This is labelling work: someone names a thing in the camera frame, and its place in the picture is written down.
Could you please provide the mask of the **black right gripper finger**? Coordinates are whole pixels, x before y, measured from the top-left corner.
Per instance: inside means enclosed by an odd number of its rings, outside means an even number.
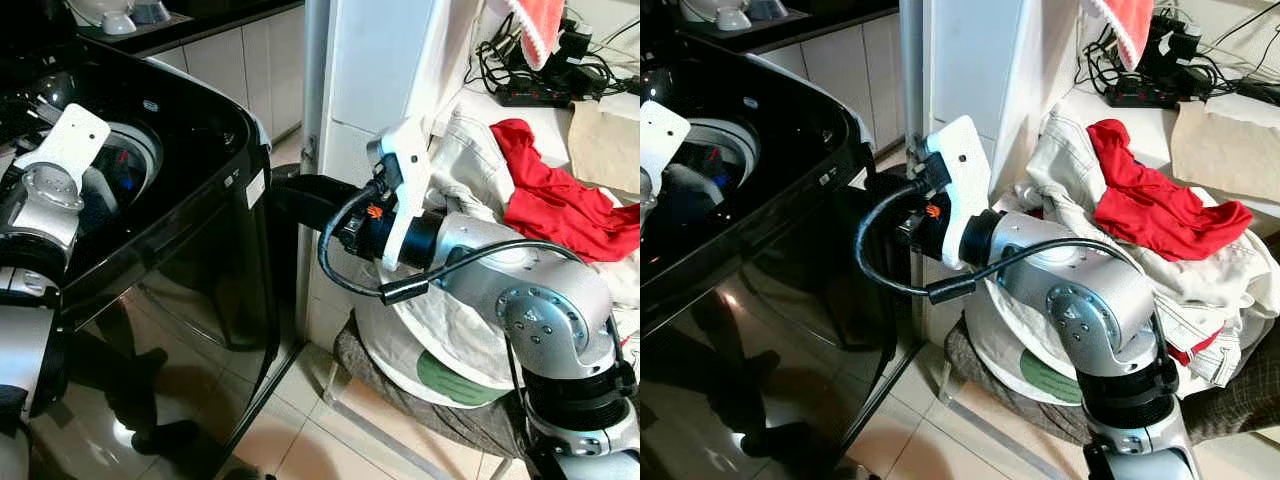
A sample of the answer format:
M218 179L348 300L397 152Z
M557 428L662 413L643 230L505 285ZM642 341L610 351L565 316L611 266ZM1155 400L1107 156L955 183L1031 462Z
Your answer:
M865 175L861 182L861 192L869 202L879 202L906 186L908 178L905 175L877 172Z
M279 177L270 187L270 201L280 209L335 209L348 198L349 183L320 174Z
M865 238L892 237L899 221L897 200L883 198L865 214Z
M284 219L310 230L324 232L328 223L340 212L340 205L330 204L288 204L284 206Z

